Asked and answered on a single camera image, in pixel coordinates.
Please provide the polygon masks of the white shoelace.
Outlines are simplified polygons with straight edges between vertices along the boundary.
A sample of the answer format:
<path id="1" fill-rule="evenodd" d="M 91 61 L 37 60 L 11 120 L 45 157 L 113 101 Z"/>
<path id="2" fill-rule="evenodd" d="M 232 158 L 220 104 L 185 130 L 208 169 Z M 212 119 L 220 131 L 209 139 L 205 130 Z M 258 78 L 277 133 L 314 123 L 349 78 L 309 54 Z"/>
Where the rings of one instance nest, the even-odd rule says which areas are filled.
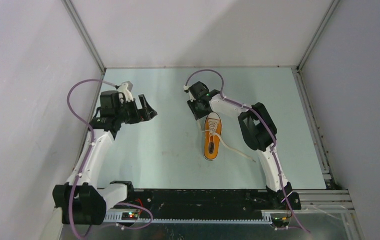
<path id="1" fill-rule="evenodd" d="M 197 127 L 198 127 L 198 130 L 200 131 L 200 133 L 202 134 L 202 137 L 203 137 L 203 141 L 202 141 L 202 155 L 203 155 L 203 144 L 204 144 L 204 123 L 201 124 L 201 121 L 200 120 L 196 120 L 196 124 L 197 124 Z M 220 135 L 220 145 L 224 146 L 226 149 L 252 161 L 252 162 L 256 162 L 251 156 L 248 156 L 247 154 L 243 153 L 242 151 L 236 149 L 236 148 L 233 148 L 231 146 L 229 146 L 228 144 L 225 143 L 225 141 L 223 140 L 223 138 L 221 137 Z"/>

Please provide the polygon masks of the orange canvas sneaker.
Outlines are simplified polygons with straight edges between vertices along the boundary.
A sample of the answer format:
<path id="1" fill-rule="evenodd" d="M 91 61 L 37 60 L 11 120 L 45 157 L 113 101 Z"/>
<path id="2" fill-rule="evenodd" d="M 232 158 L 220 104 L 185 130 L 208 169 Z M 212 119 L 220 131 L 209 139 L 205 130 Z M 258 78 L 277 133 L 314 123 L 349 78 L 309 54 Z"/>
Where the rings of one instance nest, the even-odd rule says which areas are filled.
<path id="1" fill-rule="evenodd" d="M 221 131 L 222 122 L 219 115 L 216 112 L 209 113 L 204 122 L 203 144 L 203 155 L 209 161 L 218 155 Z"/>

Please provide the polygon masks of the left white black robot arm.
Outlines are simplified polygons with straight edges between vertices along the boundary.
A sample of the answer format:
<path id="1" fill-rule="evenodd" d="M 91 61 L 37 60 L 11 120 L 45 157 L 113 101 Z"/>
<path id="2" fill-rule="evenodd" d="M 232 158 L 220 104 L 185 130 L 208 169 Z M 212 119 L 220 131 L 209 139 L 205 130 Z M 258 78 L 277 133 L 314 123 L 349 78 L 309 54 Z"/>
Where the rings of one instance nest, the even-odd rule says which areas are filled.
<path id="1" fill-rule="evenodd" d="M 98 178 L 108 150 L 123 124 L 138 124 L 157 116 L 145 95 L 138 96 L 141 108 L 128 90 L 108 90 L 100 94 L 100 106 L 89 122 L 87 146 L 65 184 L 54 187 L 52 196 L 62 209 L 66 225 L 100 225 L 106 212 L 119 203 L 130 208 L 136 202 L 130 181 L 112 181 L 98 188 Z"/>

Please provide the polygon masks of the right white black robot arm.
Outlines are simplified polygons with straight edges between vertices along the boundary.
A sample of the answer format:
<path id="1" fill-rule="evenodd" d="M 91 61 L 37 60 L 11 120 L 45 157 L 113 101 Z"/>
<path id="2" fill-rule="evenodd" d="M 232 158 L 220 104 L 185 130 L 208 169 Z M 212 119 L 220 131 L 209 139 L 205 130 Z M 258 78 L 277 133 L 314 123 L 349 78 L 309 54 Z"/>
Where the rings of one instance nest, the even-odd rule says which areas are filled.
<path id="1" fill-rule="evenodd" d="M 187 102 L 198 121 L 204 119 L 203 155 L 212 161 L 219 153 L 219 146 L 250 159 L 242 151 L 227 145 L 221 137 L 222 121 L 220 115 L 236 117 L 243 140 L 251 150 L 255 151 L 261 169 L 266 178 L 267 200 L 273 209 L 299 210 L 300 198 L 293 190 L 290 181 L 284 174 L 277 151 L 277 128 L 265 106 L 258 102 L 247 106 L 224 96 L 219 90 L 209 90 L 198 81 L 193 85 L 185 85 L 184 91 L 189 95 Z"/>

